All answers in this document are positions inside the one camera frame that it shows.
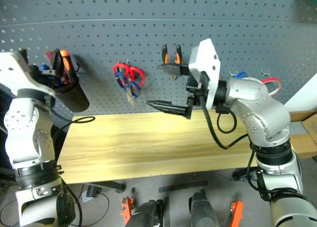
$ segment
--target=hook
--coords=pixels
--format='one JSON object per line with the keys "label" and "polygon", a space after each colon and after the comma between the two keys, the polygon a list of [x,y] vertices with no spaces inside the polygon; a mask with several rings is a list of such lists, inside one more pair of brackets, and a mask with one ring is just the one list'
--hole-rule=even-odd
{"label": "hook", "polygon": [[239,72],[236,70],[236,72],[235,73],[232,73],[231,71],[229,71],[229,73],[230,73],[230,75],[232,76],[232,77],[234,77],[234,76],[236,76],[237,74],[239,74]]}
{"label": "hook", "polygon": [[267,75],[271,78],[271,72],[269,70],[267,70],[267,71],[261,70],[261,72],[263,75]]}

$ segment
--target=table leg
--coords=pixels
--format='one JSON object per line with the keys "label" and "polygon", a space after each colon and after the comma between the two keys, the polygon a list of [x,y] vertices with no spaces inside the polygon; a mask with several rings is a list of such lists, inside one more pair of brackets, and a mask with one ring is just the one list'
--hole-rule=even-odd
{"label": "table leg", "polygon": [[97,186],[97,187],[110,187],[115,189],[115,192],[117,193],[121,193],[125,191],[125,184],[123,183],[117,183],[114,181],[103,181],[103,182],[89,182],[87,183],[88,185],[93,185],[93,186]]}

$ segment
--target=orange clamp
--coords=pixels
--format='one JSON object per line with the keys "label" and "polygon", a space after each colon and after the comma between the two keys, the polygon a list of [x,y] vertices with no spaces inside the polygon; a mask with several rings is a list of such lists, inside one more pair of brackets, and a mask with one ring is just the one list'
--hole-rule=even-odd
{"label": "orange clamp", "polygon": [[236,201],[231,203],[232,220],[230,227],[239,227],[240,220],[243,219],[243,202]]}
{"label": "orange clamp", "polygon": [[126,225],[131,218],[131,210],[133,209],[134,200],[133,198],[123,197],[121,201],[122,211],[120,214],[123,215],[123,222]]}

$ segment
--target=cable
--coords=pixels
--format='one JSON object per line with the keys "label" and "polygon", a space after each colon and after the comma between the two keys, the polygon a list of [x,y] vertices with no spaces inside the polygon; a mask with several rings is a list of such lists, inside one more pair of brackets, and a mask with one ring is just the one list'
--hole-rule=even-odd
{"label": "cable", "polygon": [[108,201],[108,206],[107,206],[107,209],[106,209],[105,213],[104,213],[103,216],[101,216],[101,218],[100,218],[99,220],[97,220],[96,222],[94,222],[94,223],[92,223],[92,224],[90,224],[90,225],[81,226],[81,227],[93,226],[93,225],[95,225],[96,223],[98,223],[99,221],[101,221],[101,220],[106,216],[106,214],[107,214],[107,212],[108,212],[108,210],[109,210],[110,201],[109,201],[109,198],[108,198],[106,195],[104,195],[104,194],[102,194],[102,193],[99,193],[99,194],[102,195],[102,196],[104,196],[104,197],[107,199],[107,201]]}
{"label": "cable", "polygon": [[80,190],[80,193],[79,193],[79,195],[78,195],[77,199],[79,199],[79,198],[80,198],[81,194],[83,193],[83,189],[84,189],[84,185],[82,185],[82,186],[81,186],[81,190]]}
{"label": "cable", "polygon": [[224,133],[224,134],[229,134],[231,132],[233,132],[236,127],[237,127],[237,117],[236,115],[232,112],[232,111],[229,111],[229,113],[232,115],[232,118],[233,118],[233,127],[231,130],[229,131],[224,131],[223,129],[220,128],[220,124],[219,124],[219,121],[220,121],[220,116],[221,116],[221,113],[219,113],[218,117],[217,117],[217,127],[218,127],[218,130],[221,132],[221,133]]}
{"label": "cable", "polygon": [[279,194],[297,196],[297,197],[304,199],[305,201],[311,203],[317,209],[316,205],[310,199],[308,199],[308,197],[306,197],[300,193],[297,193],[296,190],[293,188],[285,187],[283,189],[265,190],[265,189],[261,189],[261,188],[254,186],[253,183],[251,182],[251,178],[250,178],[250,167],[251,167],[252,160],[254,158],[254,153],[255,152],[252,150],[251,157],[250,157],[250,160],[249,160],[249,163],[247,166],[247,180],[248,180],[249,185],[254,190],[271,194],[272,195],[271,199],[274,198],[274,196],[279,195]]}
{"label": "cable", "polygon": [[60,128],[56,133],[55,135],[53,136],[53,144],[55,144],[55,141],[57,140],[57,137],[59,136],[59,134],[66,128],[68,127],[69,125],[73,124],[73,123],[76,123],[76,124],[80,124],[80,123],[88,123],[88,122],[92,122],[94,121],[96,118],[94,116],[86,116],[86,117],[81,117],[81,118],[78,118],[74,121],[72,120],[68,120],[62,116],[60,116],[57,112],[54,111],[54,109],[52,107],[50,107],[50,111],[51,113],[53,113],[56,117],[68,122],[65,126],[63,126],[62,128]]}
{"label": "cable", "polygon": [[272,190],[264,190],[264,189],[260,189],[256,186],[253,185],[253,183],[251,182],[251,178],[250,178],[250,167],[251,167],[251,163],[253,161],[253,158],[254,158],[254,151],[252,150],[252,153],[251,153],[251,157],[249,159],[249,162],[248,162],[248,166],[247,166],[247,180],[248,180],[248,183],[249,185],[256,191],[259,191],[259,192],[265,192],[265,193],[274,193]]}
{"label": "cable", "polygon": [[214,129],[213,129],[213,126],[212,126],[212,123],[211,123],[211,119],[210,119],[210,116],[209,116],[209,113],[208,113],[208,110],[206,108],[206,103],[205,103],[205,97],[203,95],[201,95],[199,97],[199,102],[200,102],[200,106],[202,107],[203,109],[203,112],[205,114],[205,117],[206,117],[206,120],[207,120],[207,123],[208,123],[208,127],[209,127],[209,131],[214,139],[214,141],[216,142],[216,144],[222,148],[222,149],[229,149],[230,147],[234,146],[237,142],[239,142],[240,140],[242,140],[243,138],[245,137],[248,137],[248,134],[244,134],[242,136],[240,136],[239,138],[237,138],[236,140],[234,140],[232,143],[230,143],[228,146],[224,146],[220,140],[218,139],[216,133],[214,132]]}
{"label": "cable", "polygon": [[1,215],[2,215],[2,212],[4,211],[4,209],[8,206],[8,205],[10,205],[11,203],[13,203],[13,202],[15,202],[16,200],[13,200],[13,201],[10,201],[9,203],[7,203],[2,209],[1,209],[1,211],[0,211],[0,223],[3,225],[3,226],[5,226],[5,227],[14,227],[14,226],[16,226],[18,223],[16,223],[16,224],[14,224],[13,226],[9,226],[9,225],[6,225],[6,224],[4,224],[3,222],[2,222],[2,219],[1,219]]}
{"label": "cable", "polygon": [[3,131],[4,133],[8,134],[8,131],[7,131],[6,128],[3,127],[2,125],[0,125],[0,130]]}
{"label": "cable", "polygon": [[76,204],[78,206],[78,211],[79,211],[79,224],[78,224],[78,227],[82,227],[81,224],[82,224],[82,221],[83,221],[83,211],[81,209],[80,203],[79,203],[76,195],[74,194],[74,192],[69,188],[69,186],[65,183],[65,181],[62,178],[60,178],[60,179],[61,179],[63,185],[65,186],[65,188],[67,189],[67,191],[69,191],[69,193],[72,195],[72,197],[74,198],[74,200],[75,200],[75,202],[76,202]]}
{"label": "cable", "polygon": [[230,181],[235,181],[235,182],[243,182],[243,180],[235,180],[235,179],[231,179],[231,178],[228,178],[222,174],[219,174],[219,176],[223,177],[224,179],[227,179],[227,180],[230,180]]}

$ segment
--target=wooden board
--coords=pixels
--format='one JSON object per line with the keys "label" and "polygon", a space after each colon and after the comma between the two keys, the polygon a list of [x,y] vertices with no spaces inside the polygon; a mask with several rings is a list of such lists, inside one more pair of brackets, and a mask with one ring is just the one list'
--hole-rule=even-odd
{"label": "wooden board", "polygon": [[291,116],[291,122],[299,122],[306,120],[307,118],[311,117],[316,113],[317,111],[290,112],[289,115]]}
{"label": "wooden board", "polygon": [[315,143],[317,143],[317,114],[312,115],[310,118],[302,122],[308,134],[313,138]]}
{"label": "wooden board", "polygon": [[[210,114],[215,126],[217,114]],[[232,123],[230,115],[221,117],[223,130]],[[246,133],[240,119],[229,135],[215,130],[226,145]],[[250,153],[247,138],[229,150],[219,148],[202,111],[194,111],[191,120],[164,113],[117,114],[72,124],[58,164],[67,183],[98,182],[246,167]]]}
{"label": "wooden board", "polygon": [[317,144],[310,135],[291,136],[294,150],[302,159],[317,155]]}

